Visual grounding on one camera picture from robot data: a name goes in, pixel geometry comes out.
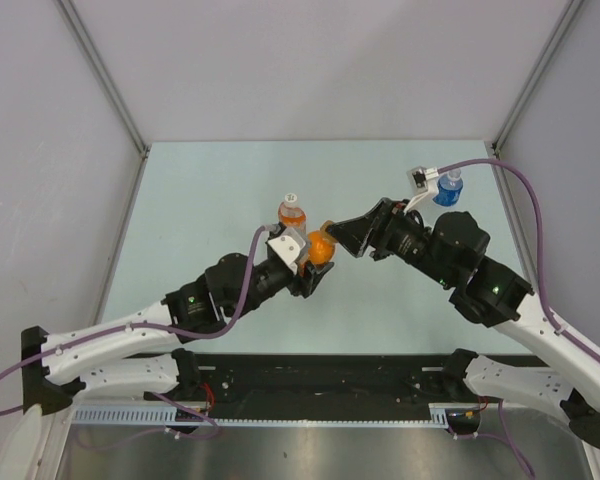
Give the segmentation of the small orange bottle gold cap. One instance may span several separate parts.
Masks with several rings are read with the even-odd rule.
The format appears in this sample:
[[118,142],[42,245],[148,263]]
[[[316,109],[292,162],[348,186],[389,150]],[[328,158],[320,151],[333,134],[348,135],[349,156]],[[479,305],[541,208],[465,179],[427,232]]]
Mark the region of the small orange bottle gold cap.
[[308,260],[315,266],[327,264],[334,257],[337,241],[327,232],[332,224],[327,220],[318,230],[308,233]]

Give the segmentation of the blue Pocari Sweat bottle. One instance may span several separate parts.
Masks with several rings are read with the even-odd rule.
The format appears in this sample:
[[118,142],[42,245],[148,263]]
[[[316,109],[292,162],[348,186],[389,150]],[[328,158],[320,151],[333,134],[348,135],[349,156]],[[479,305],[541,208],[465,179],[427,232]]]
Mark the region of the blue Pocari Sweat bottle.
[[460,169],[453,169],[440,175],[438,194],[433,202],[442,207],[452,207],[457,204],[463,189],[463,179]]

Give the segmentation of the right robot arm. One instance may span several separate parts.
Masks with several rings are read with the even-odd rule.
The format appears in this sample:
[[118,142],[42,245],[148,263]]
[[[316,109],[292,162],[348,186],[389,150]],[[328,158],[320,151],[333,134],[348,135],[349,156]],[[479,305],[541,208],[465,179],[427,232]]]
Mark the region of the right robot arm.
[[528,281],[487,256],[490,236],[469,213],[447,212],[427,227],[405,203],[383,198],[325,230],[356,258],[401,259],[450,291],[464,319],[515,340],[552,370],[522,371],[458,349],[441,376],[449,399],[474,393],[525,405],[600,450],[600,347],[556,317]]

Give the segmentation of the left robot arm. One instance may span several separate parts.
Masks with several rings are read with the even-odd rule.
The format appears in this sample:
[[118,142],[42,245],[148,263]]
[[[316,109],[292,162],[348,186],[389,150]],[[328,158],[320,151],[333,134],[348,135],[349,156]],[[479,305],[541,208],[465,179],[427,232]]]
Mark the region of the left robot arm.
[[107,325],[63,334],[27,328],[21,333],[22,408],[39,406],[49,415],[89,393],[190,399],[201,387],[193,355],[178,347],[148,367],[135,365],[135,356],[173,343],[216,339],[282,290],[307,298],[333,266],[330,259],[312,258],[287,264],[273,252],[255,263],[249,255],[230,253],[195,281]]

